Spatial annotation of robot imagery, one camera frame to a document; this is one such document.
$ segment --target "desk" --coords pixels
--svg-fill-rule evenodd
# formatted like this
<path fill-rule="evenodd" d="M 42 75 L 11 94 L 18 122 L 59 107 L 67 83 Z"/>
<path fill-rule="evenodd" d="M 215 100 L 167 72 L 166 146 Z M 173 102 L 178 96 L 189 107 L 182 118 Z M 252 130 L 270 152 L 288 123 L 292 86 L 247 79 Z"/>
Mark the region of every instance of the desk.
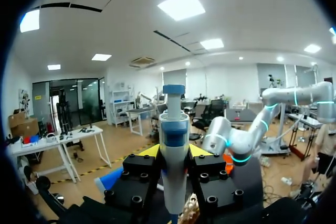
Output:
<path fill-rule="evenodd" d="M 257 115 L 250 109 L 226 109 L 224 111 L 224 117 L 226 117 L 230 122 L 236 124 L 252 124 L 256 116 Z"/>
<path fill-rule="evenodd" d="M 309 134 L 309 138 L 308 138 L 308 143 L 307 143 L 307 148 L 305 150 L 305 153 L 303 154 L 302 152 L 300 152 L 297 148 L 296 148 L 296 144 L 295 144 L 295 139 L 296 139 L 296 135 L 298 132 L 298 125 L 296 125 L 293 130 L 292 130 L 292 135 L 290 137 L 290 141 L 289 141 L 289 148 L 290 150 L 297 155 L 301 161 L 305 160 L 308 156 L 310 156 L 309 151 L 311 149 L 311 145 L 313 144 L 313 139 L 315 137 L 315 132 L 317 129 L 319 129 L 320 127 L 322 127 L 322 123 L 320 123 L 319 121 L 317 121 L 314 118 L 310 118 L 307 117 L 307 119 L 304 119 L 302 114 L 288 114 L 287 115 L 289 118 L 292 118 L 294 120 L 298 120 L 300 119 L 300 122 L 303 123 L 304 125 L 307 125 L 308 127 L 311 128 L 310 134 Z"/>
<path fill-rule="evenodd" d="M 62 169 L 66 169 L 68 171 L 72 181 L 74 183 L 76 183 L 75 176 L 73 174 L 73 171 L 71 170 L 71 166 L 70 166 L 70 163 L 69 163 L 69 160 L 71 161 L 71 159 L 67 160 L 67 158 L 64 154 L 64 151 L 62 150 L 61 143 L 60 143 L 59 139 L 57 139 L 53 143 L 47 143 L 47 140 L 45 138 L 42 138 L 37 142 L 36 145 L 30 146 L 30 147 L 22 147 L 21 141 L 17 141 L 16 143 L 9 146 L 10 152 L 15 157 L 24 156 L 24 155 L 31 154 L 31 153 L 42 152 L 42 151 L 50 150 L 50 149 L 53 149 L 53 148 L 58 148 L 59 154 L 61 155 L 61 158 L 63 160 L 63 165 L 52 168 L 52 169 L 49 169 L 49 170 L 39 172 L 38 175 L 43 176 L 43 175 L 47 175 L 49 173 L 57 172 L 57 171 L 62 170 Z"/>
<path fill-rule="evenodd" d="M 71 131 L 72 132 L 72 137 L 69 137 L 69 135 L 65 135 L 64 136 L 64 139 L 60 140 L 60 135 L 57 135 L 56 138 L 57 138 L 57 141 L 59 141 L 59 143 L 63 146 L 63 149 L 65 150 L 65 153 L 69 159 L 69 163 L 71 165 L 71 168 L 73 169 L 73 171 L 75 172 L 77 178 L 79 181 L 80 180 L 80 177 L 78 175 L 78 172 L 72 162 L 72 159 L 69 155 L 69 152 L 68 152 L 68 149 L 67 149 L 67 143 L 69 142 L 72 142 L 72 141 L 76 141 L 76 140 L 83 140 L 83 138 L 86 138 L 86 137 L 90 137 L 90 136 L 94 136 L 94 139 L 96 140 L 96 145 L 97 145 L 97 149 L 98 149 L 98 152 L 99 152 L 99 156 L 100 158 L 108 165 L 110 166 L 110 168 L 112 168 L 111 166 L 111 162 L 110 162 L 110 158 L 109 158 L 109 155 L 107 154 L 107 151 L 106 151 L 106 147 L 105 147 L 105 142 L 104 142 L 104 138 L 103 138 L 103 135 L 102 135 L 102 132 L 103 130 L 95 125 L 92 126 L 92 128 L 87 128 L 88 130 L 93 130 L 93 132 L 88 132 L 88 133 L 85 133 L 85 132 L 80 132 L 81 129 L 79 130 L 74 130 L 74 131 Z M 100 151 L 100 148 L 99 148 L 99 145 L 98 145 L 98 141 L 97 141 L 97 135 L 100 135 L 100 140 L 101 140 L 101 143 L 103 145 L 103 148 L 104 148 L 104 152 L 105 152 L 105 155 L 106 155 L 106 158 L 103 158 L 103 156 L 101 155 L 101 151 Z"/>
<path fill-rule="evenodd" d="M 126 111 L 126 113 L 128 114 L 128 120 L 129 120 L 129 123 L 130 123 L 130 129 L 131 129 L 132 133 L 143 136 L 142 124 L 141 124 L 141 114 L 151 112 L 151 111 L 154 111 L 154 107 L 147 107 L 147 108 L 141 108 L 141 109 L 134 109 L 134 110 L 127 110 Z M 132 114 L 137 115 L 138 125 L 135 125 L 135 126 L 132 125 Z"/>

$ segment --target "blue object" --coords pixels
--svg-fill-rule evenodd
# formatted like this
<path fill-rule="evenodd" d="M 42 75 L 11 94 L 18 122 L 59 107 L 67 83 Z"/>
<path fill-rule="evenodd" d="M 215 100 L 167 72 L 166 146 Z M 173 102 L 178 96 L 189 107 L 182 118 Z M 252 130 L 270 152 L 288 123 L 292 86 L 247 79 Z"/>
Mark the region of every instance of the blue object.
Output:
<path fill-rule="evenodd" d="M 267 123 L 264 121 L 264 120 L 260 120 L 263 124 L 264 124 L 264 126 L 266 126 L 266 131 L 268 131 L 268 125 L 267 125 Z"/>
<path fill-rule="evenodd" d="M 150 114 L 149 112 L 141 113 L 141 114 L 140 114 L 140 118 L 141 118 L 141 119 L 147 119 L 148 116 L 149 116 L 149 114 Z"/>
<path fill-rule="evenodd" d="M 185 86 L 181 84 L 168 84 L 163 86 L 164 94 L 185 94 Z"/>
<path fill-rule="evenodd" d="M 204 138 L 207 138 L 208 136 L 215 136 L 215 137 L 219 137 L 221 139 L 223 139 L 225 141 L 225 144 L 226 144 L 226 147 L 229 147 L 230 146 L 230 142 L 223 136 L 219 135 L 219 134 L 215 134 L 215 133 L 210 133 L 210 134 L 207 134 Z"/>
<path fill-rule="evenodd" d="M 124 170 L 123 167 L 120 167 L 114 170 L 113 172 L 100 177 L 100 181 L 103 184 L 104 188 L 105 189 L 111 188 L 114 185 L 114 183 L 117 181 L 117 179 L 120 178 L 123 170 Z"/>
<path fill-rule="evenodd" d="M 249 155 L 246 159 L 243 159 L 243 160 L 240 160 L 240 159 L 235 159 L 233 157 L 233 155 L 231 155 L 231 158 L 234 162 L 237 162 L 237 163 L 244 163 L 244 162 L 247 162 L 250 158 L 251 158 L 251 155 Z"/>
<path fill-rule="evenodd" d="M 334 104 L 333 101 L 317 102 L 317 104 Z"/>
<path fill-rule="evenodd" d="M 172 224 L 177 224 L 177 222 L 178 222 L 178 216 L 179 215 L 170 215 L 171 216 L 171 219 L 172 219 Z"/>
<path fill-rule="evenodd" d="M 31 142 L 31 143 L 38 142 L 38 140 L 39 140 L 39 136 L 38 136 L 38 135 L 36 135 L 36 136 L 31 136 L 31 137 L 30 137 L 30 142 Z"/>
<path fill-rule="evenodd" d="M 278 105 L 278 104 L 276 103 L 276 104 L 274 104 L 274 105 L 272 105 L 272 106 L 267 106 L 267 105 L 265 105 L 265 107 L 266 107 L 267 109 L 273 109 L 276 105 Z"/>
<path fill-rule="evenodd" d="M 298 99 L 296 97 L 296 88 L 294 90 L 294 101 L 295 101 L 295 105 L 297 106 L 298 105 Z"/>
<path fill-rule="evenodd" d="M 170 147 L 184 145 L 184 134 L 188 131 L 188 121 L 162 122 L 162 131 L 165 134 L 164 144 Z"/>

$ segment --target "robot arm on stand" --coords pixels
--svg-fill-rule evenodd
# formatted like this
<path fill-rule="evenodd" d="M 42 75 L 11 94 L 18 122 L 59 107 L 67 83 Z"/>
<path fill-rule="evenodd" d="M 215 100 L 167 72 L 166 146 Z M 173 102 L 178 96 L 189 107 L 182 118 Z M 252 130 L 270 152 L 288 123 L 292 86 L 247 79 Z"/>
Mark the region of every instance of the robot arm on stand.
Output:
<path fill-rule="evenodd" d="M 202 149 L 211 153 L 224 153 L 228 148 L 236 165 L 245 165 L 253 150 L 268 131 L 271 120 L 280 112 L 280 103 L 307 105 L 317 102 L 317 120 L 327 124 L 335 122 L 333 86 L 320 82 L 309 87 L 270 88 L 262 93 L 263 110 L 256 116 L 248 131 L 237 130 L 224 117 L 213 119 L 205 136 Z"/>

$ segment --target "ceiling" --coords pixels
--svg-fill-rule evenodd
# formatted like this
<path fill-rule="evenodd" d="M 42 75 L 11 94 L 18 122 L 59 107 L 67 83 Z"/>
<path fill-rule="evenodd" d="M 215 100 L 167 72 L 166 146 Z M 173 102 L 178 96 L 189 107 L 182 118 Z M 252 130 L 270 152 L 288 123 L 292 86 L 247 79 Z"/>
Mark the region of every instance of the ceiling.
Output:
<path fill-rule="evenodd" d="M 21 34 L 14 54 L 32 76 L 49 73 L 100 73 L 106 67 L 128 67 L 147 56 L 156 64 L 146 71 L 207 66 L 217 63 L 283 63 L 309 66 L 336 64 L 332 26 L 313 0 L 199 0 L 205 13 L 175 21 L 157 5 L 165 0 L 36 0 L 42 4 L 71 2 L 102 9 L 43 8 L 40 29 Z M 173 38 L 188 52 L 153 31 Z M 203 50 L 199 41 L 221 38 L 225 47 Z M 309 44 L 322 49 L 304 52 Z M 94 54 L 111 54 L 106 62 L 91 61 Z M 61 64 L 48 71 L 47 65 Z"/>

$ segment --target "cable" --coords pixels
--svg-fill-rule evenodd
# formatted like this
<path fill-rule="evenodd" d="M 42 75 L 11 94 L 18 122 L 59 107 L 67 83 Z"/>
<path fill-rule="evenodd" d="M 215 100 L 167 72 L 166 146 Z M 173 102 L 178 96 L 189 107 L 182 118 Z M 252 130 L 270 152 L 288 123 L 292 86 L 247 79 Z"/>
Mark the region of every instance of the cable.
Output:
<path fill-rule="evenodd" d="M 272 142 L 268 142 L 267 144 L 274 143 L 276 140 L 279 140 L 284 135 L 286 135 L 288 132 L 290 132 L 294 128 L 294 126 L 303 118 L 303 116 L 304 115 L 302 115 L 299 119 L 297 119 L 296 122 L 289 129 L 287 129 L 284 133 L 282 133 L 280 136 L 276 137 Z"/>

